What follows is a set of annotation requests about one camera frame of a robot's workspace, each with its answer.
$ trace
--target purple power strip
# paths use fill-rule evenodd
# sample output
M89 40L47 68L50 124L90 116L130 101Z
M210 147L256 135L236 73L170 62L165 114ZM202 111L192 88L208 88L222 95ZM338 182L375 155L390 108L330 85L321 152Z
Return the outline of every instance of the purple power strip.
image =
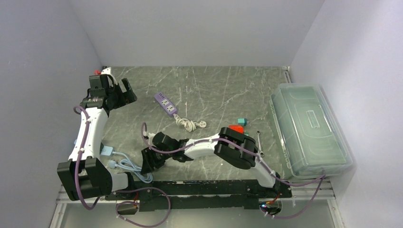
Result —
M161 92L154 95L155 100L161 105L169 116L173 116L178 112L178 109L172 104L172 102Z

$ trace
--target wrench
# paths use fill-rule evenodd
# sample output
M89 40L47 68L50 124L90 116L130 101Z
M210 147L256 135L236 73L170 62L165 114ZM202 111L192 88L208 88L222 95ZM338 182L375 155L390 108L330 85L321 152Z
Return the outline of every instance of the wrench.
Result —
M259 154L261 157L264 157L264 153L262 151L262 143L260 141L260 131L256 132L258 134L258 146L259 146Z

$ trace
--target white power cord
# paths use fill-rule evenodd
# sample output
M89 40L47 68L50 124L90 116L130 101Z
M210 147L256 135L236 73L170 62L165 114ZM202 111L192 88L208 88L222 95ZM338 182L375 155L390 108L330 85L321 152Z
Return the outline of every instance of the white power cord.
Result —
M207 123L204 121L200 121L198 123L198 122L188 120L186 118L181 118L177 114L173 114L173 116L175 118L176 125L184 126L184 128L189 132L196 130L196 127L205 128L207 126Z

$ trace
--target floor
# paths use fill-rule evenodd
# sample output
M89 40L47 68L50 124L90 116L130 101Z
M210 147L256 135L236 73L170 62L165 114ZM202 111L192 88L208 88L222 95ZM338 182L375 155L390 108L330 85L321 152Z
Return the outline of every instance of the floor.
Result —
M127 78L138 100L111 111L102 142L128 154L134 163L141 166L141 150L146 147L140 138L142 122L147 123L152 133L161 131L175 139L198 139L218 133L221 127L237 124L238 118L247 118L245 131L255 139L256 131L261 132L264 160L282 174L269 116L270 95L280 83L286 82L280 67L113 67L112 74L118 81ZM203 120L207 127L189 133L177 126L154 101L158 92L163 92L175 104L180 117ZM104 164L110 159L101 157ZM237 169L217 156L186 163L169 159L153 176L156 181L254 179L248 170Z

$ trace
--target power plug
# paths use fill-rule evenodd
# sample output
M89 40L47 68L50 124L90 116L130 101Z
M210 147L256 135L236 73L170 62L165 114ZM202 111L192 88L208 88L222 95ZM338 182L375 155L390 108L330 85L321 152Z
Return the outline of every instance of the power plug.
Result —
M111 169L114 169L114 168L117 167L117 163L114 160L110 160L108 162L108 167L111 168Z
M112 146L105 146L102 148L101 155L103 156L112 156L113 147Z

